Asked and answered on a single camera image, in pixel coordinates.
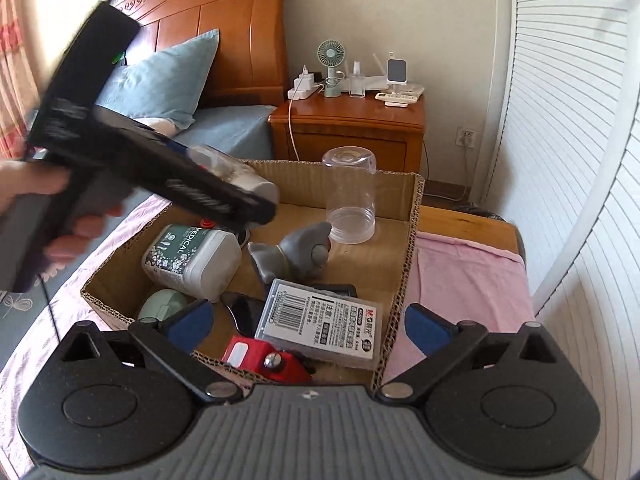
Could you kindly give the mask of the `person's left hand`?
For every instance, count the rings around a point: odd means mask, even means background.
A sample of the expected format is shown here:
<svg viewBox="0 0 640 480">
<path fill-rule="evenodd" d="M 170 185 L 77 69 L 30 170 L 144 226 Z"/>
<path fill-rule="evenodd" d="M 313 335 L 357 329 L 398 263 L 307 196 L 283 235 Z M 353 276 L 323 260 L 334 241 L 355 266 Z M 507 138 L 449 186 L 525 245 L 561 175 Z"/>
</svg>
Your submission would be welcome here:
<svg viewBox="0 0 640 480">
<path fill-rule="evenodd" d="M 3 159 L 1 162 L 1 211 L 6 212 L 20 195 L 55 195 L 67 188 L 70 174 L 61 167 L 47 162 L 20 162 L 16 159 Z M 89 247 L 92 240 L 104 231 L 106 220 L 121 217 L 124 204 L 120 203 L 102 216 L 85 216 L 77 219 L 70 231 L 44 248 L 44 255 L 50 262 L 47 273 L 68 266 Z"/>
</svg>

